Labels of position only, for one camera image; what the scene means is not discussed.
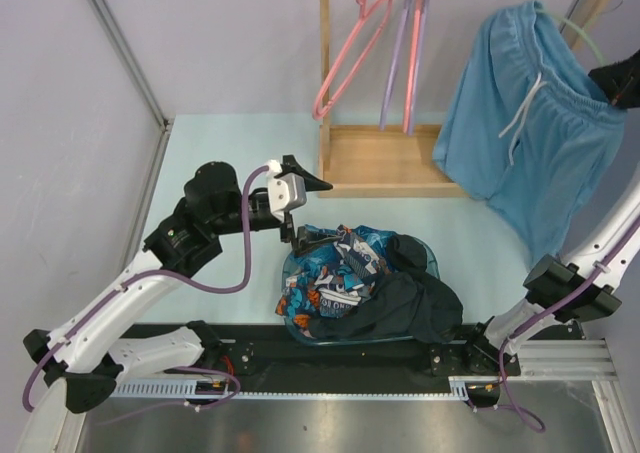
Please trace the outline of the sage green hanger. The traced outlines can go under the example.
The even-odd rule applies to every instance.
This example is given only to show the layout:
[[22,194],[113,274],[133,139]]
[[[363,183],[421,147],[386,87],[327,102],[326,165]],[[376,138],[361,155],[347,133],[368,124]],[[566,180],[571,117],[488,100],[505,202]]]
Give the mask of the sage green hanger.
[[577,52],[586,46],[592,53],[598,66],[609,63],[603,51],[593,39],[592,27],[598,19],[619,9],[626,0],[573,0],[566,13],[561,14],[540,8],[538,12],[552,18],[568,47]]

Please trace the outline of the light blue shorts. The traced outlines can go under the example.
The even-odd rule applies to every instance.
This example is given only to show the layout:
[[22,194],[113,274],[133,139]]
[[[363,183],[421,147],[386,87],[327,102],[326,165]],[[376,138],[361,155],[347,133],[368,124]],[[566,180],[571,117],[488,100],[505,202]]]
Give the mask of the light blue shorts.
[[514,229],[535,264],[560,252],[615,159],[626,116],[530,0],[482,23],[432,158]]

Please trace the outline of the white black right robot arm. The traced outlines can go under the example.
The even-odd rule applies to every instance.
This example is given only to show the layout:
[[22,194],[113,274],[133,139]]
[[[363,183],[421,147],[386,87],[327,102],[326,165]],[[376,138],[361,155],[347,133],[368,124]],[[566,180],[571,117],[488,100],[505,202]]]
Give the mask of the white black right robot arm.
[[639,254],[639,173],[585,242],[566,261],[545,255],[530,271],[526,295],[507,312],[477,324],[461,349],[471,373],[506,375],[531,337],[572,320],[611,316],[621,301],[614,296],[626,269]]

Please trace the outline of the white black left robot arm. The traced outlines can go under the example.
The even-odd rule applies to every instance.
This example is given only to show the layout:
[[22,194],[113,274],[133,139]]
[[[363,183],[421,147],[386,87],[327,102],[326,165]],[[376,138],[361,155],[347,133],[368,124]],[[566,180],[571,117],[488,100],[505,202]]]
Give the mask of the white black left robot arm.
[[[123,334],[155,303],[182,285],[208,294],[242,291],[252,272],[251,235],[277,229],[280,240],[299,251],[309,245],[293,210],[307,193],[332,190],[306,171],[292,155],[270,160],[244,183],[226,162],[200,166],[185,184],[173,213],[144,240],[117,278],[84,309],[51,331],[34,329],[23,344],[36,366],[22,394],[24,408],[35,407],[30,394],[37,377],[48,387],[62,385],[65,406],[87,413],[134,378],[166,370],[207,373],[221,360],[219,337],[204,321],[192,321],[168,334],[126,345]],[[215,287],[195,275],[222,252],[221,237],[241,234],[244,268],[234,286]]]

